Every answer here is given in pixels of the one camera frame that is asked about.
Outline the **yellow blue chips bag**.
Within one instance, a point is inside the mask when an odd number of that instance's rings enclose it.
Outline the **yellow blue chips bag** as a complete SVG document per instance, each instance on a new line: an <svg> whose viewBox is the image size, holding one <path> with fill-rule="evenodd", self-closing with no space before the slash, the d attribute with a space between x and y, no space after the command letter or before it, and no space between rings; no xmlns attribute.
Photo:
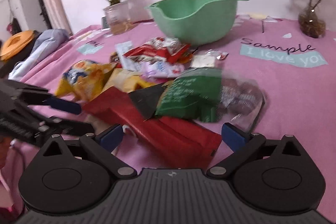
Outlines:
<svg viewBox="0 0 336 224"><path fill-rule="evenodd" d="M102 92L115 66L92 60L78 61L63 73L55 95L62 98L72 94L76 101L89 102Z"/></svg>

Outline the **black triangular snack packet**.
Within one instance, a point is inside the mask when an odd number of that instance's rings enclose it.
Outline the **black triangular snack packet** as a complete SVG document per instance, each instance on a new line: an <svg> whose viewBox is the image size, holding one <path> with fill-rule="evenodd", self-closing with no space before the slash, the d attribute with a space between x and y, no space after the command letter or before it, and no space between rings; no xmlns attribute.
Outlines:
<svg viewBox="0 0 336 224"><path fill-rule="evenodd" d="M130 92L128 96L144 120L148 120L155 114L159 99L166 88L164 84L157 84Z"/></svg>

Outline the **dark red snack bag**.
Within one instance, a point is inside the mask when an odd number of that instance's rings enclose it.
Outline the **dark red snack bag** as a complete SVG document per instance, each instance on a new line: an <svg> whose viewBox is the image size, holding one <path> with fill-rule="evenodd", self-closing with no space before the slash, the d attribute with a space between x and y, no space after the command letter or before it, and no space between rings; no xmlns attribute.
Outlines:
<svg viewBox="0 0 336 224"><path fill-rule="evenodd" d="M174 117L145 120L129 95L115 87L86 103L83 110L106 123L130 126L172 168L205 169L222 142L219 134L194 122Z"/></svg>

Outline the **green snack bag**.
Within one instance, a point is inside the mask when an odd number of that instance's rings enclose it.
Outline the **green snack bag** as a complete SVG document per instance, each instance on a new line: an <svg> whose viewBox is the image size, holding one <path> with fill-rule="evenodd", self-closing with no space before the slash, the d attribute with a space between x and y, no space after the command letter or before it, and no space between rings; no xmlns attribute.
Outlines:
<svg viewBox="0 0 336 224"><path fill-rule="evenodd" d="M221 96L221 69L189 69L173 80L165 90L155 114L214 123L219 120Z"/></svg>

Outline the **long gold red snack pack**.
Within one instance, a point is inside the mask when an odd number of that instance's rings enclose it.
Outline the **long gold red snack pack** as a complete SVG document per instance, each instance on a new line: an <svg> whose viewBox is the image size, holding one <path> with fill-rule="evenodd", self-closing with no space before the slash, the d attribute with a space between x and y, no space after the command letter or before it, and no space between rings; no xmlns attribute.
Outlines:
<svg viewBox="0 0 336 224"><path fill-rule="evenodd" d="M156 83L144 80L141 77L141 73L115 68L103 87L102 92L111 87L115 87L124 93L130 93L137 89L149 88L154 85L156 85Z"/></svg>

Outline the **clear nougat packet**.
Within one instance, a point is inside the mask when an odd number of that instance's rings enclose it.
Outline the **clear nougat packet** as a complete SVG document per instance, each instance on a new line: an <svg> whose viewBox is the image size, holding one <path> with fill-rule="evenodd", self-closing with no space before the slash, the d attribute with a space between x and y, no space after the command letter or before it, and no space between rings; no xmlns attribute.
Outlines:
<svg viewBox="0 0 336 224"><path fill-rule="evenodd" d="M220 50L197 51L193 54L190 68L220 68L228 55L228 52Z"/></svg>

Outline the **pink white small candy packet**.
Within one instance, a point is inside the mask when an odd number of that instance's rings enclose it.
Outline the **pink white small candy packet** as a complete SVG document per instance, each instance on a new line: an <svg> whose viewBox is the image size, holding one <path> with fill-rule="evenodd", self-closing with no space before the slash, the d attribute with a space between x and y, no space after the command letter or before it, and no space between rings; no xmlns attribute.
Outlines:
<svg viewBox="0 0 336 224"><path fill-rule="evenodd" d="M181 64L170 64L164 61L142 62L141 71L148 78L170 79L180 76L185 71L185 67Z"/></svg>

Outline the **red white candy bag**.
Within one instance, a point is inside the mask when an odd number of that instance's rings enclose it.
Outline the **red white candy bag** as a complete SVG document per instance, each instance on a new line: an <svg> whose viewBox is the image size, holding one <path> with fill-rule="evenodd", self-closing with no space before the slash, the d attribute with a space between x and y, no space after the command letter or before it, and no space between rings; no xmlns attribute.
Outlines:
<svg viewBox="0 0 336 224"><path fill-rule="evenodd" d="M145 44L136 47L124 56L134 62L164 61L176 63L190 48L189 44L182 43L177 38L152 38Z"/></svg>

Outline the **white sachet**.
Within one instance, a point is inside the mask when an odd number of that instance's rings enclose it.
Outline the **white sachet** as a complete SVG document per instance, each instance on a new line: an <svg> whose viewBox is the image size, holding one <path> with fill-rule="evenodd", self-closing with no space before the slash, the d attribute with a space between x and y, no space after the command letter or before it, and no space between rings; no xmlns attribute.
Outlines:
<svg viewBox="0 0 336 224"><path fill-rule="evenodd" d="M139 63L136 63L124 56L125 53L133 49L133 43L131 41L118 43L115 45L115 49L123 69L133 72L141 71L141 66Z"/></svg>

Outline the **orange round lid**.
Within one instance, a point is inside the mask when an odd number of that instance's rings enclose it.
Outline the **orange round lid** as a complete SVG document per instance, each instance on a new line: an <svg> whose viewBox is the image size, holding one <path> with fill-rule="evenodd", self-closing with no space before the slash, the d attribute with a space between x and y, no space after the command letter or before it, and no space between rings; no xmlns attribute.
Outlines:
<svg viewBox="0 0 336 224"><path fill-rule="evenodd" d="M17 33L6 40L1 46L1 61L11 59L28 45L34 38L34 31L28 30Z"/></svg>

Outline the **light blue folded cloth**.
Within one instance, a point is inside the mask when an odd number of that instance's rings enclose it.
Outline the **light blue folded cloth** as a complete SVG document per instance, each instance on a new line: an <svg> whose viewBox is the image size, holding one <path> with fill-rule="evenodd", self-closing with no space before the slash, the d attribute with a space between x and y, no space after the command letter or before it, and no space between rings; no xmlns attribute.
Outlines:
<svg viewBox="0 0 336 224"><path fill-rule="evenodd" d="M55 52L69 37L68 31L60 28L42 32L35 41L30 55L15 65L9 73L8 79L20 81L31 69Z"/></svg>

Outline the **brown cookie snack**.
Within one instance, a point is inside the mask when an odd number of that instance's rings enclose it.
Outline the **brown cookie snack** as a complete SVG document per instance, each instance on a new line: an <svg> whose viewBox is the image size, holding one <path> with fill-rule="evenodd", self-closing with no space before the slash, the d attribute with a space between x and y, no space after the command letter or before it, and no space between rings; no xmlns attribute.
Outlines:
<svg viewBox="0 0 336 224"><path fill-rule="evenodd" d="M117 52L114 52L110 55L109 61L111 64L116 65L116 68L122 68L121 61Z"/></svg>

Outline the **small white digital clock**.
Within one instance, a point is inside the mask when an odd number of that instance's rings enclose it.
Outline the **small white digital clock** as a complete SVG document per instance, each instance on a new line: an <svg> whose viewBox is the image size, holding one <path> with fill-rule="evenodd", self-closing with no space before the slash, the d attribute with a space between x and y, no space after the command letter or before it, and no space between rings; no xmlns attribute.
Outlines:
<svg viewBox="0 0 336 224"><path fill-rule="evenodd" d="M109 24L106 20L106 16L102 17L101 19L101 27L102 29L109 29Z"/></svg>

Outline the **green plastic bowl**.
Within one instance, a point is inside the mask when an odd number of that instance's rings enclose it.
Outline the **green plastic bowl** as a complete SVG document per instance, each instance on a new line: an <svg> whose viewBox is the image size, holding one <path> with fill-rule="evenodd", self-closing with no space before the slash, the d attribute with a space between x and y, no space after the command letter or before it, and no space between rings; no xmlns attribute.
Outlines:
<svg viewBox="0 0 336 224"><path fill-rule="evenodd" d="M201 46L228 34L239 1L249 0L162 0L147 9L165 36Z"/></svg>

